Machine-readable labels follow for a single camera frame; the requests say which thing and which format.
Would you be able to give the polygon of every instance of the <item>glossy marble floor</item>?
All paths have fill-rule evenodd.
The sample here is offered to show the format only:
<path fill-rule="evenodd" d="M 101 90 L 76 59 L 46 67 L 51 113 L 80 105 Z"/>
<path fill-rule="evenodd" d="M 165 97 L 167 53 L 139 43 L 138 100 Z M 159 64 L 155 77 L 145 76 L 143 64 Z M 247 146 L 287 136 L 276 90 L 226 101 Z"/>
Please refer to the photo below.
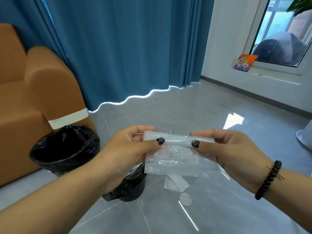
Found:
<path fill-rule="evenodd" d="M 195 130 L 231 128 L 249 135 L 285 167 L 309 176 L 312 172 L 312 154 L 295 136 L 308 119 L 202 80 L 183 89 L 130 98 L 122 105 L 104 104 L 91 117 L 102 147 L 113 133 L 135 124 L 185 135 Z M 180 193 L 164 189 L 163 176 L 149 174 L 138 200 L 106 202 L 101 198 L 71 233 L 306 233 L 266 200 L 256 201 L 221 172 L 211 172 L 209 179 L 184 178 L 190 184 L 185 192 L 192 197 L 185 211 L 178 203 Z M 54 175 L 40 170 L 1 187 L 0 209 L 53 179 Z"/>

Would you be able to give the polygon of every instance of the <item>small trash can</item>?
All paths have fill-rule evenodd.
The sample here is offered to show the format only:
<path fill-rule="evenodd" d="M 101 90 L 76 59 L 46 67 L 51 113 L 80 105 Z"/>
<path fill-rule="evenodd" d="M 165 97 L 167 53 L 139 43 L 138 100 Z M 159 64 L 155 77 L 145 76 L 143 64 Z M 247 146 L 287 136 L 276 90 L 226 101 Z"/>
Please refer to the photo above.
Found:
<path fill-rule="evenodd" d="M 130 202 L 139 198 L 145 188 L 146 173 L 144 173 L 144 168 L 145 163 L 142 163 L 134 172 L 127 174 L 119 186 L 102 196 L 103 199 L 106 201 L 119 199 Z"/>
<path fill-rule="evenodd" d="M 42 137 L 30 150 L 29 157 L 61 176 L 93 159 L 99 149 L 99 136 L 90 127 L 70 125 Z"/>

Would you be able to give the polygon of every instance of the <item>black glitter nail polish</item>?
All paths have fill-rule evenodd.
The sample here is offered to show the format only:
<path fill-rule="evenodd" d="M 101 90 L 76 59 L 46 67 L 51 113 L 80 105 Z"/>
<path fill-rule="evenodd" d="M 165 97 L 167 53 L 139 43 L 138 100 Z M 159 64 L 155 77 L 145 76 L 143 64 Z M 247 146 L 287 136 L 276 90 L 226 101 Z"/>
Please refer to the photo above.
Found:
<path fill-rule="evenodd" d="M 199 141 L 198 140 L 193 140 L 191 145 L 194 147 L 194 148 L 198 148 L 199 147 Z"/>
<path fill-rule="evenodd" d="M 165 143 L 165 139 L 163 137 L 160 137 L 158 139 L 156 139 L 158 141 L 158 144 L 161 145 L 163 143 Z"/>

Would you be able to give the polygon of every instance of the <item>person's right hand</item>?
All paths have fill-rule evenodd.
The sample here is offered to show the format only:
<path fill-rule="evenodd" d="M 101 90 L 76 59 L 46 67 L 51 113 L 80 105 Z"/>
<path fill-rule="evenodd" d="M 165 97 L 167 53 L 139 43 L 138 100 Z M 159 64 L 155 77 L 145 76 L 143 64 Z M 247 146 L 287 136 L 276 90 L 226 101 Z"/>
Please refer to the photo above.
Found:
<path fill-rule="evenodd" d="M 191 132 L 190 135 L 214 138 L 216 143 L 195 141 L 192 146 L 208 154 L 210 159 L 215 157 L 217 163 L 235 181 L 253 194 L 258 191 L 274 164 L 242 132 L 215 129 Z"/>

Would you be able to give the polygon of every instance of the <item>brown sofa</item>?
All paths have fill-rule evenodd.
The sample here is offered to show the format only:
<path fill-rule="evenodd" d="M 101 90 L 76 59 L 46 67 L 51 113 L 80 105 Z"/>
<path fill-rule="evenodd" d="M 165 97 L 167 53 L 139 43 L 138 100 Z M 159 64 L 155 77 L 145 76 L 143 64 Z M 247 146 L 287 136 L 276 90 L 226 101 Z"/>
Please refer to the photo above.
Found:
<path fill-rule="evenodd" d="M 52 128 L 49 121 L 85 108 L 78 83 L 46 47 L 26 51 L 10 24 L 0 23 L 0 186 L 39 167 L 29 151 Z M 88 116 L 72 124 L 94 124 Z"/>

